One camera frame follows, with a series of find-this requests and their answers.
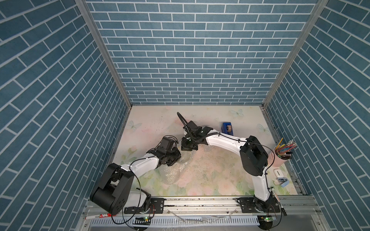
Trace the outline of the blue tape dispenser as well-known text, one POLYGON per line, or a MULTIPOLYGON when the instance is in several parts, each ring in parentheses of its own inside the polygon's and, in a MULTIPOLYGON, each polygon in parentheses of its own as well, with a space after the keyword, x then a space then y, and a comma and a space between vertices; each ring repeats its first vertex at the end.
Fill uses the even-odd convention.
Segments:
POLYGON ((230 122, 222 124, 222 133, 233 136, 233 128, 230 122))

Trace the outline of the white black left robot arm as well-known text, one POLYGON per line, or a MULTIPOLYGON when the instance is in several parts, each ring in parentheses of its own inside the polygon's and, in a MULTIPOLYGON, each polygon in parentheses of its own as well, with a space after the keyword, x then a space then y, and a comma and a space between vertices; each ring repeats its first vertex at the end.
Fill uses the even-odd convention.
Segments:
POLYGON ((132 184, 134 180, 139 180, 139 177, 162 165, 174 165, 181 158, 178 143, 177 138, 167 135, 142 158, 121 166, 115 163, 108 165, 93 187, 90 200, 112 215, 125 210, 130 213, 148 211, 151 194, 141 186, 132 191, 132 184))

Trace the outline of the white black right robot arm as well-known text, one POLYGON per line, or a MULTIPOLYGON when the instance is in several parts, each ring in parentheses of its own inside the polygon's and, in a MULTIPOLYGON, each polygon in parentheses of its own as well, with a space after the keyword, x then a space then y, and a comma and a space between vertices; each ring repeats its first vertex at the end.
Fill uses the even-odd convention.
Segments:
POLYGON ((256 210, 268 212, 274 203, 273 195, 267 182, 268 154, 264 146, 254 136, 239 138, 224 134, 210 127, 197 126, 193 121, 182 121, 185 136, 181 140, 183 151, 197 150, 198 145, 216 146, 237 154, 241 158, 244 170, 251 175, 256 210))

